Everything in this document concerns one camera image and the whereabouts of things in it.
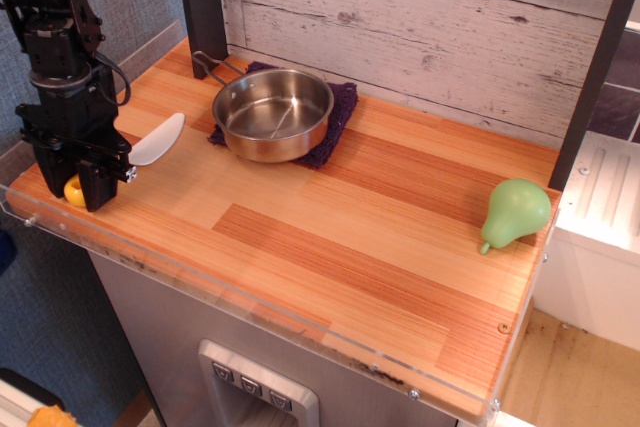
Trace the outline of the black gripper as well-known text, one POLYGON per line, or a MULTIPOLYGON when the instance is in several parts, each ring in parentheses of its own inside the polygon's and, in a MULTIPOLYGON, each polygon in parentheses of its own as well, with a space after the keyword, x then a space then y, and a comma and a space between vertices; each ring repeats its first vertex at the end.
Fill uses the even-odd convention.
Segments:
POLYGON ((37 89, 38 104, 21 104, 25 141, 47 187, 56 198, 76 173, 86 208, 96 212, 117 195, 118 180, 131 182, 132 147, 116 130, 119 113, 113 71, 107 66, 86 66, 77 76, 46 77, 29 73, 37 89))

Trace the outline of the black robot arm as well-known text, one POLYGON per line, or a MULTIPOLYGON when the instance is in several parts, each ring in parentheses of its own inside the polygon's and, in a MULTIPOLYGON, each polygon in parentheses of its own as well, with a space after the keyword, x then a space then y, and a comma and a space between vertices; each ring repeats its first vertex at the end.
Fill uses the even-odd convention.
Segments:
POLYGON ((88 0, 1 0, 1 8, 29 58, 39 97, 15 109, 21 136, 51 193, 64 197, 77 179, 86 209, 95 212, 136 175, 132 146, 114 125, 131 95, 117 97, 114 78, 124 73, 99 51, 102 20, 88 0))

